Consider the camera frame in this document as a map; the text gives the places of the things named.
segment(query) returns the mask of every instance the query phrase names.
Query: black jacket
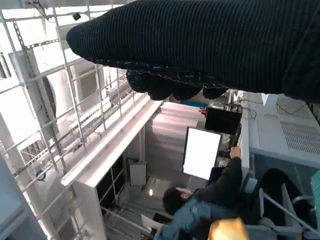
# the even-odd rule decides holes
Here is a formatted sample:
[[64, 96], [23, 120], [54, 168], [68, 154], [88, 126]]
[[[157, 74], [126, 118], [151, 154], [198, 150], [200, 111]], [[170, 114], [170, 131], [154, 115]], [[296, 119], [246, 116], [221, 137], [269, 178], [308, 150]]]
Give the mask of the black jacket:
[[215, 183], [197, 191], [194, 196], [208, 203], [232, 208], [239, 199], [241, 182], [241, 159], [234, 157], [229, 161]]

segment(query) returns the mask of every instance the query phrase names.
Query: dark hair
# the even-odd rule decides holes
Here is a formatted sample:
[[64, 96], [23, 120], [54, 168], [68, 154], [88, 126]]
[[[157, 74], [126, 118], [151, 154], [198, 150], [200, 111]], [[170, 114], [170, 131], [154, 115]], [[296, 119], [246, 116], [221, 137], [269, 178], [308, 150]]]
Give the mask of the dark hair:
[[181, 192], [175, 187], [170, 187], [165, 191], [162, 202], [165, 211], [172, 216], [185, 204]]

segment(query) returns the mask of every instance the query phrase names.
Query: metal railing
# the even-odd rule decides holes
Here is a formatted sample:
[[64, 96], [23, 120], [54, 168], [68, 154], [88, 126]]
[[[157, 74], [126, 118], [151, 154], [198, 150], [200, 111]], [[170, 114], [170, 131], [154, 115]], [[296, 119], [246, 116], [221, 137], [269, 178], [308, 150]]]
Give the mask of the metal railing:
[[[16, 180], [18, 180], [18, 177], [21, 173], [23, 173], [24, 171], [28, 170], [29, 168], [31, 168], [31, 166], [36, 163], [39, 160], [42, 160], [42, 157], [44, 155], [48, 154], [48, 158], [49, 158], [49, 162], [48, 164], [44, 167], [44, 169], [42, 170], [42, 172], [40, 174], [38, 174], [36, 177], [34, 177], [30, 182], [28, 182], [27, 184], [25, 184], [24, 187], [21, 188], [21, 191], [24, 193], [28, 193], [28, 189], [35, 185], [41, 178], [43, 178], [45, 175], [47, 175], [49, 173], [49, 171], [51, 169], [53, 169], [56, 173], [56, 176], [61, 179], [61, 177], [63, 177], [63, 175], [65, 174], [65, 171], [60, 171], [59, 167], [58, 167], [58, 163], [60, 161], [64, 161], [64, 157], [66, 157], [68, 154], [70, 154], [72, 151], [74, 151], [76, 148], [78, 148], [79, 146], [81, 147], [86, 147], [86, 139], [88, 136], [90, 136], [99, 126], [103, 125], [104, 130], [107, 129], [106, 127], [106, 120], [112, 116], [113, 113], [115, 113], [116, 111], [120, 112], [120, 118], [122, 118], [123, 116], [123, 111], [122, 111], [122, 105], [124, 103], [126, 103], [128, 100], [132, 99], [133, 100], [133, 104], [135, 104], [135, 98], [134, 92], [130, 92], [129, 95], [122, 97], [121, 93], [120, 93], [120, 81], [119, 81], [119, 74], [118, 74], [118, 69], [116, 70], [117, 73], [117, 77], [115, 80], [109, 81], [108, 84], [106, 84], [105, 86], [101, 86], [100, 84], [100, 75], [99, 72], [102, 70], [101, 65], [94, 65], [94, 69], [89, 70], [79, 76], [73, 77], [71, 74], [71, 66], [77, 65], [79, 63], [82, 63], [83, 61], [85, 61], [83, 58], [78, 58], [75, 59], [73, 61], [68, 62], [67, 61], [67, 57], [66, 57], [66, 53], [65, 50], [63, 48], [63, 44], [61, 41], [61, 36], [60, 36], [60, 24], [58, 21], [58, 17], [63, 17], [63, 16], [71, 16], [72, 14], [74, 14], [74, 12], [69, 12], [69, 13], [64, 13], [64, 14], [57, 14], [56, 9], [52, 8], [53, 14], [48, 14], [46, 17], [47, 18], [53, 18], [55, 20], [55, 26], [57, 29], [57, 39], [53, 39], [53, 40], [47, 40], [47, 41], [43, 41], [43, 42], [39, 42], [39, 43], [33, 43], [30, 45], [24, 45], [22, 37], [20, 35], [19, 29], [15, 29], [15, 33], [17, 34], [17, 37], [19, 39], [21, 39], [20, 44], [22, 47], [22, 50], [26, 50], [26, 49], [32, 49], [38, 46], [42, 46], [42, 45], [50, 45], [52, 43], [57, 43], [59, 42], [60, 44], [60, 48], [61, 48], [61, 52], [63, 55], [63, 64], [55, 66], [45, 72], [42, 72], [38, 75], [31, 75], [29, 78], [27, 79], [22, 79], [22, 82], [16, 85], [13, 85], [7, 89], [1, 90], [0, 91], [0, 95], [7, 93], [11, 90], [14, 90], [18, 87], [21, 88], [25, 88], [27, 89], [27, 87], [30, 84], [34, 84], [34, 83], [39, 83], [39, 81], [42, 81], [42, 79], [44, 77], [47, 77], [51, 74], [57, 73], [59, 71], [66, 71], [66, 78], [68, 81], [68, 86], [69, 86], [69, 92], [72, 98], [72, 107], [70, 107], [69, 109], [67, 109], [66, 111], [64, 111], [63, 113], [61, 113], [59, 116], [54, 117], [53, 119], [50, 119], [48, 122], [46, 122], [45, 124], [42, 124], [42, 122], [39, 120], [39, 116], [37, 111], [35, 111], [35, 116], [36, 116], [36, 120], [39, 124], [39, 129], [35, 132], [33, 132], [32, 134], [28, 135], [27, 137], [24, 137], [23, 139], [19, 140], [17, 143], [15, 143], [14, 145], [8, 147], [7, 149], [5, 149], [1, 154], [5, 155], [7, 153], [10, 153], [10, 151], [12, 151], [13, 149], [16, 149], [17, 147], [19, 147], [21, 144], [23, 144], [25, 141], [29, 140], [31, 137], [33, 137], [36, 134], [39, 134], [41, 137], [42, 142], [45, 145], [45, 149], [42, 150], [39, 154], [37, 154], [36, 156], [32, 157], [32, 159], [30, 161], [28, 161], [23, 167], [21, 167], [20, 169], [16, 169], [16, 172], [13, 174], [13, 177], [16, 178]], [[89, 6], [87, 6], [87, 11], [84, 12], [79, 12], [80, 14], [84, 14], [87, 15], [89, 17], [89, 19], [91, 18], [91, 14], [92, 13], [104, 13], [107, 12], [108, 10], [98, 10], [98, 11], [90, 11]], [[16, 70], [17, 73], [21, 73], [22, 70], [19, 66], [19, 61], [18, 61], [18, 54], [16, 51], [16, 47], [13, 41], [13, 37], [12, 37], [12, 33], [10, 32], [7, 23], [15, 23], [18, 21], [27, 21], [27, 20], [34, 20], [34, 19], [45, 19], [44, 16], [33, 16], [33, 17], [21, 17], [21, 18], [8, 18], [6, 19], [4, 17], [3, 11], [0, 9], [0, 22], [3, 24], [5, 33], [7, 35], [10, 47], [12, 49], [12, 53], [13, 53], [13, 57], [15, 62], [17, 63], [17, 65], [14, 66], [14, 69]], [[77, 102], [76, 100], [76, 96], [75, 93], [73, 91], [73, 84], [75, 82], [77, 82], [78, 80], [87, 77], [91, 74], [95, 75], [95, 81], [96, 81], [96, 86], [97, 89], [96, 91], [94, 91], [94, 93], [92, 93], [91, 95], [89, 95], [88, 97], [86, 97], [85, 99]], [[116, 89], [114, 89], [117, 93], [117, 103], [114, 105], [110, 105], [110, 107], [106, 107], [106, 103], [110, 103], [110, 98], [108, 98], [108, 95], [106, 98], [102, 97], [102, 91], [107, 89], [108, 86], [112, 87], [112, 84], [116, 83]], [[92, 113], [85, 117], [84, 119], [81, 117], [81, 113], [78, 110], [78, 107], [80, 107], [81, 105], [85, 104], [88, 102], [88, 100], [92, 99], [94, 96], [98, 96], [98, 104], [94, 105], [91, 109], [92, 109]], [[70, 139], [69, 142], [71, 142], [70, 144], [67, 144], [67, 146], [62, 146], [62, 148], [64, 148], [63, 151], [59, 151], [59, 149], [57, 148], [57, 144], [56, 143], [50, 143], [49, 139], [46, 138], [45, 136], [45, 129], [49, 126], [52, 125], [56, 125], [57, 121], [63, 117], [65, 117], [67, 114], [71, 113], [72, 111], [74, 111], [75, 115], [76, 115], [76, 126], [72, 127], [67, 133], [65, 133], [62, 136], [55, 136], [56, 138], [56, 143], [57, 144], [62, 144], [63, 140], [66, 139]], [[75, 139], [73, 139], [71, 137], [72, 133], [77, 132], [79, 134], [79, 137], [76, 137]], [[64, 168], [66, 167], [66, 164], [63, 163], [62, 168], [63, 170], [65, 170]], [[112, 187], [113, 190], [115, 190], [115, 185], [114, 182], [119, 178], [119, 176], [123, 174], [123, 170], [116, 176], [116, 178], [113, 178], [113, 174], [112, 174]], [[80, 226], [79, 221], [77, 220], [77, 217], [75, 215], [75, 211], [74, 208], [76, 208], [77, 206], [74, 205], [74, 201], [72, 199], [72, 197], [70, 197], [73, 192], [73, 188], [72, 186], [70, 186], [69, 188], [61, 188], [61, 191], [54, 197], [54, 199], [52, 199], [52, 201], [50, 203], [48, 203], [48, 205], [43, 209], [43, 211], [41, 213], [39, 213], [38, 215], [36, 215], [37, 220], [41, 220], [43, 222], [44, 225], [46, 225], [46, 221], [48, 220], [46, 218], [46, 220], [43, 220], [43, 216], [45, 214], [48, 213], [48, 211], [53, 207], [53, 205], [61, 198], [65, 198], [67, 199], [67, 208], [69, 208], [69, 215], [67, 216], [67, 218], [65, 218], [62, 222], [60, 222], [60, 224], [57, 225], [57, 227], [55, 228], [55, 232], [50, 232], [49, 234], [51, 235], [51, 239], [57, 239], [58, 240], [58, 236], [59, 236], [59, 231], [63, 228], [63, 226], [68, 222], [68, 220], [72, 220], [72, 222], [74, 223], [74, 228], [75, 228], [75, 232], [76, 235], [80, 238], [83, 239], [83, 235], [82, 235], [82, 229], [85, 225], [85, 223], [83, 223]], [[36, 203], [32, 203], [33, 208], [37, 208], [37, 204]]]

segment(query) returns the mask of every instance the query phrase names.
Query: black knit fabric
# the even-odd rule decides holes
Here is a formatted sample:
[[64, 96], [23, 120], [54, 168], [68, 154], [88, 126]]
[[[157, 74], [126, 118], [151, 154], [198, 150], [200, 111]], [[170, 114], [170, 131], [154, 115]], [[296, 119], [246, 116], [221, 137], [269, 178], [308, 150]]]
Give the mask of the black knit fabric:
[[117, 63], [114, 67], [140, 72], [151, 72], [152, 64], [158, 66], [153, 73], [167, 78], [205, 75], [203, 81], [178, 79], [198, 87], [285, 93], [320, 102], [319, 4], [137, 0], [75, 26], [67, 41], [76, 54], [94, 63]]
[[[130, 87], [138, 93], [148, 93], [152, 100], [164, 100], [171, 94], [178, 101], [186, 101], [197, 95], [202, 87], [171, 81], [160, 76], [128, 70], [126, 77]], [[203, 88], [203, 96], [216, 99], [226, 88]]]

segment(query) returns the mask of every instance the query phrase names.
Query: white screen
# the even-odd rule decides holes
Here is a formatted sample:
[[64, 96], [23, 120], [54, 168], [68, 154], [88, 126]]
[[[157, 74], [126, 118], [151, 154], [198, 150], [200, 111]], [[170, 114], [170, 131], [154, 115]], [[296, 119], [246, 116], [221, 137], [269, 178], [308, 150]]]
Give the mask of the white screen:
[[214, 167], [221, 135], [189, 128], [183, 172], [201, 179], [209, 180]]

